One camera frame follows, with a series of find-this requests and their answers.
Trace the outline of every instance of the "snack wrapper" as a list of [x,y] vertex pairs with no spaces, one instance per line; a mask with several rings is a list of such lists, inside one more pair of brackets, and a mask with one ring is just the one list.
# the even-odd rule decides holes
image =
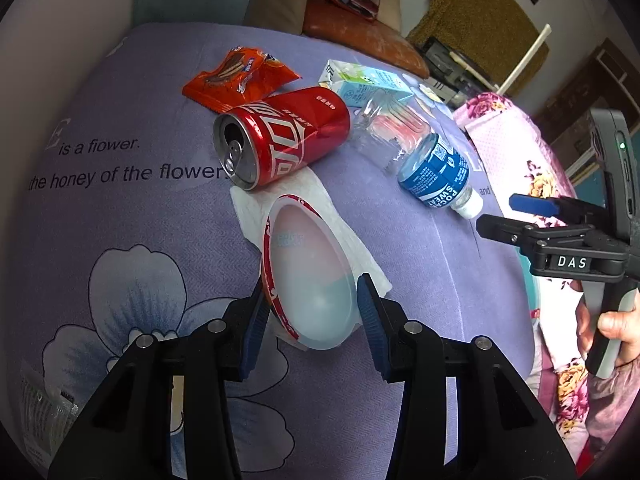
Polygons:
[[237,46],[213,72],[200,72],[189,81],[182,95],[222,113],[259,101],[296,79],[300,76],[270,54]]

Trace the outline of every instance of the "brown leather cushion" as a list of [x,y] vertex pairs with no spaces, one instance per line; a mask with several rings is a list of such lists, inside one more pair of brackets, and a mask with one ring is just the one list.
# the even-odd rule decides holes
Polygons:
[[327,0],[307,0],[302,32],[312,38],[351,47],[423,78],[429,76],[418,51],[380,22],[367,22]]

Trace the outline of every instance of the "wall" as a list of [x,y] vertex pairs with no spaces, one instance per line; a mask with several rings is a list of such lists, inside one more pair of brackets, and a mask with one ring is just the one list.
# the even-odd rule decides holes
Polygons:
[[[640,54],[607,0],[516,0],[538,30],[549,23],[549,55],[535,78],[516,98],[524,111],[534,114],[557,91],[580,62],[609,36],[640,70]],[[401,0],[402,34],[420,21],[428,0]]]
[[[631,145],[634,149],[636,162],[640,164],[640,135],[636,135],[631,138]],[[604,206],[604,178],[602,175],[602,170],[596,170],[591,174],[589,178],[583,180],[578,186],[575,187],[575,192],[580,200],[591,202],[595,205]]]

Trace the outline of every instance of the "blue flower print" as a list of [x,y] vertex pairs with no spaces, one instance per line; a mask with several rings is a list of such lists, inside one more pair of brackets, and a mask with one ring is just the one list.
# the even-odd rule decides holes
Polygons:
[[[233,298],[186,307],[186,288],[177,264],[164,253],[136,245],[110,249],[89,277],[89,310],[95,330],[64,325],[42,353],[44,375],[74,397],[81,408],[123,352],[140,334],[159,340],[186,336],[221,317]],[[227,383],[228,411],[240,468],[276,469],[293,450],[293,437],[279,412],[249,397],[271,388],[288,371],[275,334],[267,328],[255,370],[244,383]],[[186,476],[182,433],[182,377],[174,378],[171,447],[173,473]]]

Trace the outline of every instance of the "blue bottle label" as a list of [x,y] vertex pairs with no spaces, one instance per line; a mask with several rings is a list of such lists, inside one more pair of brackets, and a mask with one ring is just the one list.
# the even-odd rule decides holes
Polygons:
[[439,134],[438,141],[418,166],[400,186],[418,197],[430,207],[449,205],[458,196],[469,176],[469,166]]

